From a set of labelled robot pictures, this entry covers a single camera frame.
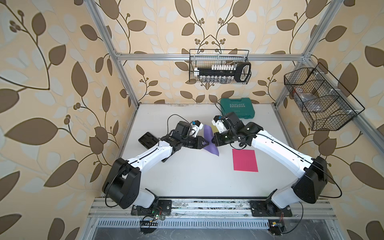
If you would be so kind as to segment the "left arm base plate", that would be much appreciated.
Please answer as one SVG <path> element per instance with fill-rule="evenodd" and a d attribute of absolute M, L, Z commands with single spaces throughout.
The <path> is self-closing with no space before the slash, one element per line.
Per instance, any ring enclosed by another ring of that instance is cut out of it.
<path fill-rule="evenodd" d="M 172 201 L 159 199 L 155 200 L 149 208 L 133 205 L 131 210 L 132 216 L 169 216 L 172 211 Z"/>

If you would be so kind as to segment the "purple square paper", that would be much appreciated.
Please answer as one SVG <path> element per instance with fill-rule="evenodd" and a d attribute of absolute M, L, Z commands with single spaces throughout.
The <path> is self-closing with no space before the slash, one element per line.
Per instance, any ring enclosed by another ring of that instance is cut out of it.
<path fill-rule="evenodd" d="M 220 155 L 219 150 L 216 147 L 216 145 L 212 142 L 214 138 L 214 133 L 211 126 L 204 125 L 203 130 L 204 130 L 204 139 L 207 140 L 209 143 L 208 146 L 204 147 L 204 150 L 208 151 L 213 155 L 219 156 Z"/>

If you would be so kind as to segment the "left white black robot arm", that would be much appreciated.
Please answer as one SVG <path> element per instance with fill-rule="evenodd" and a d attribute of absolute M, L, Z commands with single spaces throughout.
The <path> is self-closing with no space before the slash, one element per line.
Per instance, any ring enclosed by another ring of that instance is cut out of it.
<path fill-rule="evenodd" d="M 157 196 L 141 187 L 142 174 L 181 148 L 200 150 L 208 146 L 209 142 L 198 135 L 203 127 L 199 121 L 180 121 L 174 130 L 156 140 L 154 146 L 144 153 L 128 160 L 115 160 L 102 187 L 106 198 L 122 209 L 131 205 L 150 208 Z"/>

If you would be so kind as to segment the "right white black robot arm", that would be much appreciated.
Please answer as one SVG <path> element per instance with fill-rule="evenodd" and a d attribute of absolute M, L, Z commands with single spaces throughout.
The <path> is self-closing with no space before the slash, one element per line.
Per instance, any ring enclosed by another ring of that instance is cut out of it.
<path fill-rule="evenodd" d="M 254 147 L 273 157 L 296 176 L 296 181 L 268 196 L 265 206 L 267 210 L 282 210 L 297 202 L 317 202 L 328 183 L 325 159 L 312 158 L 294 150 L 260 125 L 253 122 L 244 124 L 235 113 L 215 116 L 212 123 L 218 129 L 212 139 L 215 146 L 239 142 L 240 145 Z"/>

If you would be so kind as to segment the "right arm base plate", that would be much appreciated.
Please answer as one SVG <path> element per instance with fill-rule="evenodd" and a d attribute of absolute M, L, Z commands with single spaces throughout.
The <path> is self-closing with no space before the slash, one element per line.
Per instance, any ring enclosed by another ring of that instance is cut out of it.
<path fill-rule="evenodd" d="M 292 217 L 290 206 L 283 209 L 278 208 L 270 200 L 251 200 L 249 201 L 253 217 Z"/>

